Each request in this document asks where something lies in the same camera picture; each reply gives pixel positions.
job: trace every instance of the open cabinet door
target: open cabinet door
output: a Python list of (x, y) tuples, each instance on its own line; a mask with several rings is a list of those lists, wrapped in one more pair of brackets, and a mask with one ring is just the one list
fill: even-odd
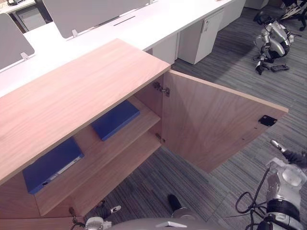
[(288, 109), (179, 73), (164, 74), (162, 137), (165, 145), (210, 172), (263, 133), (264, 115), (280, 119)]

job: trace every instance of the wooden cabinet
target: wooden cabinet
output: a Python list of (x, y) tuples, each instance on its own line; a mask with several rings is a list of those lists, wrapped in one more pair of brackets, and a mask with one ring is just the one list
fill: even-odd
[[(288, 111), (169, 69), (115, 40), (0, 98), (0, 223), (60, 230), (68, 207), (85, 215), (162, 144), (210, 172)], [(126, 99), (141, 114), (101, 141), (90, 123)], [(84, 158), (29, 195), (22, 168), (70, 136)]]
[(219, 30), (222, 30), (241, 16), (245, 1), (246, 0), (235, 0), (229, 3), (229, 5), (225, 6), (224, 15)]
[(180, 32), (179, 59), (196, 64), (211, 53), (223, 13), (220, 10)]

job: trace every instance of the office desk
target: office desk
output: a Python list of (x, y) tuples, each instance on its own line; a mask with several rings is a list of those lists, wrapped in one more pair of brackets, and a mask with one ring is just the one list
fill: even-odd
[(8, 6), (7, 3), (4, 3), (3, 8), (0, 9), (0, 13), (12, 13), (12, 12), (16, 12), (18, 10), (21, 10), (23, 8), (29, 7), (35, 5), (35, 1), (34, 0), (25, 0), (22, 3), (19, 3), (16, 6)]
[(54, 23), (41, 26), (25, 34), (35, 49), (35, 55), (0, 72), (0, 97), (115, 38), (144, 51), (168, 39), (176, 42), (180, 31), (232, 1), (159, 0), (69, 40), (61, 37)]
[(35, 4), (36, 3), (34, 0), (25, 0), (24, 2), (19, 3), (16, 6), (8, 6), (7, 3), (5, 3), (3, 5), (3, 8), (0, 9), (0, 13), (7, 13), (7, 14), (11, 13), (16, 18), (20, 26), (27, 32), (28, 31), (27, 27), (25, 26), (25, 24), (23, 23), (23, 21), (20, 19), (20, 17), (17, 15), (16, 12)]

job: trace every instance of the striped carpet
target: striped carpet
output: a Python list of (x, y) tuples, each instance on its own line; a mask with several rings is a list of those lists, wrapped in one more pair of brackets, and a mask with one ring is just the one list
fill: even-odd
[[(270, 6), (264, 9), (272, 16), (283, 12)], [(249, 216), (228, 218), (238, 215), (234, 209), (236, 199), (244, 191), (255, 193), (268, 160), (283, 159), (269, 140), (275, 139), (294, 151), (306, 149), (307, 30), (300, 32), (298, 21), (286, 22), (293, 33), (303, 35), (296, 37), (290, 53), (275, 63), (287, 63), (290, 70), (265, 71), (259, 76), (254, 71), (256, 63), (251, 60), (258, 54), (252, 40), (261, 31), (261, 26), (252, 21), (256, 13), (256, 10), (244, 8), (239, 19), (218, 33), (212, 53), (198, 64), (178, 59), (172, 68), (283, 105), (290, 109), (289, 114), (210, 174), (160, 148), (106, 197), (107, 207), (122, 205), (122, 210), (112, 215), (110, 221), (169, 217), (171, 209), (167, 195), (173, 193), (205, 221), (243, 230), (249, 224)], [(266, 190), (267, 183), (260, 192), (259, 201), (265, 200)], [(306, 226), (307, 185), (301, 195), (301, 219)]]

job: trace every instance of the wood grain surface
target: wood grain surface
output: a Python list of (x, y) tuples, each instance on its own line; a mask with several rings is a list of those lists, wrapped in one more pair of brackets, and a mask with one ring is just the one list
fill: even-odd
[(112, 159), (160, 120), (158, 115), (135, 97), (129, 98), (129, 101), (139, 109), (141, 114), (107, 141), (102, 141), (91, 126), (85, 127), (74, 136), (84, 158), (35, 194), (42, 216), (109, 164)]
[(22, 172), (0, 186), (0, 219), (39, 217), (35, 197), (28, 194)]
[(78, 215), (86, 215), (160, 146), (157, 137), (146, 132), (92, 176), (71, 195)]
[(263, 115), (280, 119), (288, 109), (224, 86), (170, 70), (164, 74), (162, 138), (175, 154), (210, 172), (268, 127)]
[(114, 40), (0, 98), (0, 184), (170, 69)]
[(69, 212), (70, 207), (74, 207), (75, 204), (71, 198), (68, 196), (65, 200), (59, 203), (54, 209), (52, 209), (48, 214), (44, 215), (44, 218), (60, 218), (60, 217), (71, 217)]
[[(0, 219), (0, 230), (69, 230), (73, 226), (72, 218), (42, 219)], [(84, 228), (76, 226), (74, 230)]]

